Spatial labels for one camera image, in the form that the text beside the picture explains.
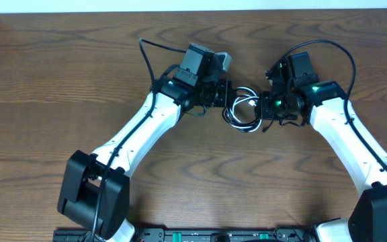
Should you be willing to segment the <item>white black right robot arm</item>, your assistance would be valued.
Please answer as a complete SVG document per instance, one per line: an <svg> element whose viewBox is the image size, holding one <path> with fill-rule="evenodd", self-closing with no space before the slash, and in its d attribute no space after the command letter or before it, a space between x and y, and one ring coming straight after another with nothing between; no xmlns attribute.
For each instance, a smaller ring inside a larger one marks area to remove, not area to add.
<svg viewBox="0 0 387 242"><path fill-rule="evenodd" d="M257 117L311 125L349 173L359 200L349 218L314 225L307 241L387 241L387 152L357 117L336 81L319 81L307 52L285 55L266 72Z"/></svg>

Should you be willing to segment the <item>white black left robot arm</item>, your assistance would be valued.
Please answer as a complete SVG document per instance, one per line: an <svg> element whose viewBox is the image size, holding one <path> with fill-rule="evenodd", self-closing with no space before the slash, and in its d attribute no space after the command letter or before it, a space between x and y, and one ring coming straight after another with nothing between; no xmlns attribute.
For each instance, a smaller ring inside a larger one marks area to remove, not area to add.
<svg viewBox="0 0 387 242"><path fill-rule="evenodd" d="M151 77L145 102L115 136L68 159L57 210L85 228L79 241L130 241L130 179L144 156L192 108L228 103L231 83L223 75L230 55L194 43L183 55L181 64Z"/></svg>

